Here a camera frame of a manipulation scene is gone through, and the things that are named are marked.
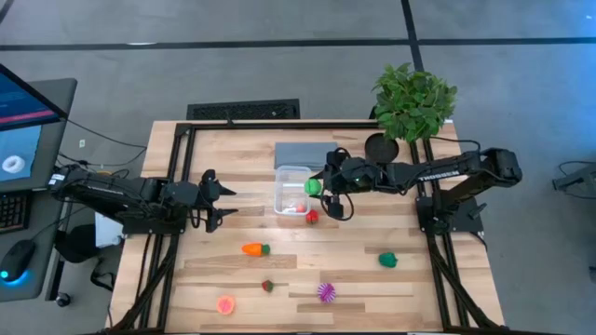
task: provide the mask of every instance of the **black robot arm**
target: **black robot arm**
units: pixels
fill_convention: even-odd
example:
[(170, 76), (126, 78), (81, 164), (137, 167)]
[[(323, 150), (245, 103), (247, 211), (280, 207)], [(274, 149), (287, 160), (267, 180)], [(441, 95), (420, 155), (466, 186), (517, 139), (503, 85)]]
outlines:
[(406, 194), (421, 181), (434, 181), (466, 175), (468, 178), (435, 198), (438, 212), (448, 213), (459, 204), (493, 186), (510, 187), (522, 179), (515, 154), (505, 149), (491, 148), (471, 151), (421, 164), (375, 164), (361, 157), (351, 157), (338, 148), (327, 153), (327, 164), (312, 179), (322, 179), (323, 193), (311, 195), (327, 205), (326, 212), (337, 220), (345, 220), (340, 195), (362, 192)]
[[(237, 209), (217, 209), (213, 205), (220, 195), (234, 195), (215, 178), (215, 171), (207, 170), (199, 185), (159, 178), (122, 179), (89, 172), (77, 165), (61, 167), (49, 181), (52, 195), (59, 200), (70, 198), (102, 215), (123, 224), (124, 234), (179, 234), (185, 229), (193, 211), (197, 222), (206, 223), (212, 233), (221, 225), (223, 217)], [(200, 218), (200, 211), (207, 213)]]

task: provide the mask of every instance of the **computer mouse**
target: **computer mouse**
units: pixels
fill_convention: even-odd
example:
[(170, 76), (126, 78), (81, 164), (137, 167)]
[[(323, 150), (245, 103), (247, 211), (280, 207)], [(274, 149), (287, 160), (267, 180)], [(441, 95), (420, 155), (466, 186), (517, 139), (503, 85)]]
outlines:
[(15, 281), (27, 270), (27, 265), (35, 252), (35, 242), (21, 240), (17, 242), (0, 262), (0, 278), (5, 282)]

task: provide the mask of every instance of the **potted plant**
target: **potted plant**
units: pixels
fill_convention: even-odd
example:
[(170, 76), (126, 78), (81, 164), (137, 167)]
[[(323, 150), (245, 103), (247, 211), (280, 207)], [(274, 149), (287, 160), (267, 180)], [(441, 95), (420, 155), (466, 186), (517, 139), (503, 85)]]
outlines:
[(428, 72), (410, 72), (410, 63), (385, 67), (372, 89), (377, 92), (374, 115), (385, 134), (373, 134), (365, 144), (373, 161), (389, 163), (398, 155), (395, 139), (407, 142), (437, 135), (454, 113), (457, 87)]

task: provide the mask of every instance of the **plant pot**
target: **plant pot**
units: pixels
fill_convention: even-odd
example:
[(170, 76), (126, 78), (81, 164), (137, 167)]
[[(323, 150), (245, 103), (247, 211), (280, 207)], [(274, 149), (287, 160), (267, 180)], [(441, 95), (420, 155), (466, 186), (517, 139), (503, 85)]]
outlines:
[(371, 162), (387, 164), (398, 156), (400, 147), (395, 140), (387, 140), (383, 133), (376, 133), (364, 142), (364, 153)]

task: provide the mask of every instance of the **floor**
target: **floor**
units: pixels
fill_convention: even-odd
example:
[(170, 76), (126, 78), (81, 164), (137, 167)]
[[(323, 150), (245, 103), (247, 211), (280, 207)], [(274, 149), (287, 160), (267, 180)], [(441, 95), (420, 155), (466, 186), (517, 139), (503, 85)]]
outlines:
[[(9, 7), (6, 16), (0, 10), (0, 62), (26, 80), (76, 78), (72, 119), (134, 143), (147, 141), (154, 120), (183, 119), (186, 105), (198, 102), (298, 98), (302, 118), (363, 118), (383, 65), (413, 61), (403, 2), (0, 0)], [(507, 324), (593, 333), (594, 207), (553, 192), (550, 180), (562, 175), (557, 165), (563, 161), (596, 158), (596, 40), (581, 38), (596, 36), (596, 5), (410, 0), (410, 6), (425, 69), (459, 87), (459, 138), (508, 148), (520, 159), (519, 185), (480, 196), (489, 205), (482, 219)], [(385, 42), (197, 43), (347, 38)], [(125, 45), (154, 42), (164, 44)], [(63, 46), (47, 51), (48, 45)], [(106, 164), (135, 155), (75, 127), (67, 128), (62, 150)], [(138, 174), (141, 161), (130, 169)], [(117, 250), (110, 252), (115, 267)], [(61, 290), (75, 296), (68, 308), (42, 300), (0, 304), (0, 334), (102, 328), (109, 292), (88, 282), (92, 266), (67, 269)]]

